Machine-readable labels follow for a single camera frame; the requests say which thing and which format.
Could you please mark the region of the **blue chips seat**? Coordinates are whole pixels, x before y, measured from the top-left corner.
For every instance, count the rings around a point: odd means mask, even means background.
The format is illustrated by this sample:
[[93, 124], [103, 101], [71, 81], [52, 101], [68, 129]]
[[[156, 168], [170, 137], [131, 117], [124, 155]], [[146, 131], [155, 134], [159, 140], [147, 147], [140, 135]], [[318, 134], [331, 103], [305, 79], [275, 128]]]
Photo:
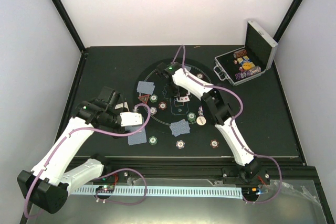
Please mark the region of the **blue chips seat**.
[[150, 107], [150, 112], [151, 112], [152, 115], [156, 114], [157, 113], [157, 108]]
[[198, 108], [198, 114], [200, 115], [200, 116], [203, 116], [204, 114], [203, 114], [203, 107], [202, 106], [200, 106], [199, 108]]

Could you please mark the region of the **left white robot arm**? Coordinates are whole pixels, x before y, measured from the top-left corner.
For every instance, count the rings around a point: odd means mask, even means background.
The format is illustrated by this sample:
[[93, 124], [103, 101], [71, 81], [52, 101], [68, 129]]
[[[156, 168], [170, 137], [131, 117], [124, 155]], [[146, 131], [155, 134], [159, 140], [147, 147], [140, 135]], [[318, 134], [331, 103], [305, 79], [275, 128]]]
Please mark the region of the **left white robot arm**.
[[100, 154], [92, 155], [68, 172], [66, 168], [85, 141], [94, 132], [101, 131], [100, 127], [108, 128], [110, 136], [123, 134], [122, 117], [128, 111], [122, 95], [108, 87], [104, 87], [96, 98], [77, 106], [65, 130], [45, 157], [30, 171], [22, 170], [17, 176], [25, 198], [26, 218], [31, 218], [29, 203], [54, 214], [63, 207], [68, 196], [85, 183], [96, 178], [106, 182], [112, 177], [112, 167]]

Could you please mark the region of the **blue chip stack front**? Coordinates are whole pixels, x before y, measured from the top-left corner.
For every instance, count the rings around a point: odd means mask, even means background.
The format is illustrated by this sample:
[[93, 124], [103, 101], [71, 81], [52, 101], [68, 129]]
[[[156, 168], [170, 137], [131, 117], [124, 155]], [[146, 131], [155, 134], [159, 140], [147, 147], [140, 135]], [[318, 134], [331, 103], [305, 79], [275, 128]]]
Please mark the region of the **blue chip stack front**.
[[183, 149], [185, 147], [185, 142], [183, 140], [179, 140], [176, 142], [176, 147], [178, 149]]

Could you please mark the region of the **green chip stack front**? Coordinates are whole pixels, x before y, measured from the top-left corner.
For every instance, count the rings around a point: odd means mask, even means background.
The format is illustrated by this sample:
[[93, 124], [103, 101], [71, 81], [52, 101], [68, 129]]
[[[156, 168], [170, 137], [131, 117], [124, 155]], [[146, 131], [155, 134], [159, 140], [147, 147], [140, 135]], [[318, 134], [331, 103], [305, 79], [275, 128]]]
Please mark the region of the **green chip stack front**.
[[151, 136], [151, 137], [149, 137], [148, 142], [149, 142], [150, 145], [156, 145], [157, 144], [157, 138], [155, 136]]

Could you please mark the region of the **green chips seat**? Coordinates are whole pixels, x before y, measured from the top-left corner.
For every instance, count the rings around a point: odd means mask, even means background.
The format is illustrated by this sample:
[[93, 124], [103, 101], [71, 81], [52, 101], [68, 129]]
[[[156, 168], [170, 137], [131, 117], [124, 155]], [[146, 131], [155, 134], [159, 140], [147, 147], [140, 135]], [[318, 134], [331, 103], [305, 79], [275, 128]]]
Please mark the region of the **green chips seat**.
[[187, 119], [189, 122], [194, 122], [196, 120], [196, 114], [193, 112], [190, 112], [187, 114]]
[[155, 95], [155, 94], [151, 95], [151, 96], [150, 96], [150, 101], [151, 101], [152, 103], [156, 103], [156, 102], [158, 101], [158, 96]]

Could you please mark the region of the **white dealer button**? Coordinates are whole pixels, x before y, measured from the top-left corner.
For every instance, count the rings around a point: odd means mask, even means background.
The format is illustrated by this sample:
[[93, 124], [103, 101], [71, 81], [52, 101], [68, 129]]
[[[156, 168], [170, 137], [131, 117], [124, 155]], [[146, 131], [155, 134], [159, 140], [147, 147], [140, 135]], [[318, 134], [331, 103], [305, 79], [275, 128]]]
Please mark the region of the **white dealer button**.
[[204, 116], [198, 116], [196, 119], [196, 123], [200, 126], [203, 126], [206, 124], [206, 119]]

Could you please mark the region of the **brown chip stack front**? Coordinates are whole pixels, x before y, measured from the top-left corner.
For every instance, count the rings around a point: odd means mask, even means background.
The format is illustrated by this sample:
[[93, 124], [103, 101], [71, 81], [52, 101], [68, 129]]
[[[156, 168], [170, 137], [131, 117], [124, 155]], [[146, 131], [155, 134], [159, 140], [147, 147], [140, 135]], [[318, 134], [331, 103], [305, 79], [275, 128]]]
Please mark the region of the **brown chip stack front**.
[[211, 140], [211, 147], [212, 148], [218, 148], [219, 142], [217, 140]]

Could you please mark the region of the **burn card off mat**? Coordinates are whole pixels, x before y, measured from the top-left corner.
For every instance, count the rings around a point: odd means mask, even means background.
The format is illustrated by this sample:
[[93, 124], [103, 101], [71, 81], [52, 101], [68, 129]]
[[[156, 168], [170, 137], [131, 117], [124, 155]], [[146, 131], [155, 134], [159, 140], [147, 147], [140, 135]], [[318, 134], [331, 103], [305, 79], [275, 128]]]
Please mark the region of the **burn card off mat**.
[[138, 145], [147, 142], [146, 133], [144, 131], [128, 136], [128, 145]]

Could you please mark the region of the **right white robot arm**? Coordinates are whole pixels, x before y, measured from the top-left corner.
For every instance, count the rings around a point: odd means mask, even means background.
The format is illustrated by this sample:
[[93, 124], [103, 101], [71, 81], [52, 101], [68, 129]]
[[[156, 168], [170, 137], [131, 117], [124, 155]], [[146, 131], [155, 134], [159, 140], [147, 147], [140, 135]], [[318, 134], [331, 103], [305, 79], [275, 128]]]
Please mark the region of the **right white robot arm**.
[[244, 184], [252, 183], [258, 177], [260, 163], [240, 133], [231, 107], [224, 101], [219, 87], [191, 74], [178, 62], [159, 64], [156, 74], [168, 85], [167, 92], [171, 97], [190, 93], [200, 100], [206, 122], [219, 130], [233, 153], [239, 166], [239, 179]]

